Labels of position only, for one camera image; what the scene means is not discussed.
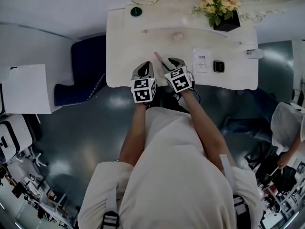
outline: gray floor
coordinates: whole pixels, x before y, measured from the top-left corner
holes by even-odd
[[[259,63],[259,86],[289,101],[293,86],[291,42],[260,45],[266,54]],[[248,94],[199,85],[201,104],[220,127],[228,115],[259,117]],[[98,163],[114,161],[130,125],[134,103],[129,88],[101,89],[85,104],[63,107],[52,115],[39,115],[43,137],[35,144],[50,165],[41,169],[49,185],[66,193],[72,205],[80,206]],[[227,134],[228,146],[240,165],[243,156],[258,142],[244,134]]]

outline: white paper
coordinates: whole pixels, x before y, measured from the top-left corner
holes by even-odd
[[[5,112],[9,114],[51,114],[44,64],[25,65],[10,71],[2,83]]]
[[[212,72],[212,52],[205,48],[193,48],[193,70],[194,74],[207,74]]]

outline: white table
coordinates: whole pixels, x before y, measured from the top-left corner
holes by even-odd
[[[134,69],[145,61],[153,64],[159,86],[167,85],[160,63],[153,52],[165,59],[183,59],[194,73],[196,84],[218,86],[233,90],[256,89],[258,59],[247,59],[244,50],[257,48],[256,32],[252,25],[226,32],[212,31],[205,17],[193,18],[188,12],[168,13],[165,8],[141,6],[143,14],[134,18],[126,9],[108,12],[107,21],[107,84],[110,87],[130,86]],[[183,40],[174,42],[172,34],[181,32]],[[212,51],[213,60],[225,62],[225,72],[197,73],[193,68],[193,48]]]

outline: round object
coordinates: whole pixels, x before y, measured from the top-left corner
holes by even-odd
[[[180,42],[183,40],[183,34],[181,32],[175,32],[173,34],[173,41],[174,42]]]
[[[134,7],[131,11],[130,11],[130,14],[133,16],[133,17],[138,17],[142,14],[142,9],[139,8],[139,7]]]

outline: person in background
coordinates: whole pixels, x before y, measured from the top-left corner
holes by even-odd
[[[227,117],[221,128],[225,136],[231,133],[247,133],[250,136],[267,141],[279,147],[284,153],[278,165],[285,167],[297,150],[305,153],[303,133],[304,115],[287,103],[278,103],[276,99],[262,89],[248,90],[253,96],[259,112],[264,118],[232,119]]]
[[[182,97],[190,114],[136,104],[119,161],[96,167],[78,215],[80,229],[101,228],[113,193],[123,229],[236,229],[233,195],[249,207],[251,226],[243,228],[258,227],[263,209],[255,174],[236,167],[193,93],[182,91]]]

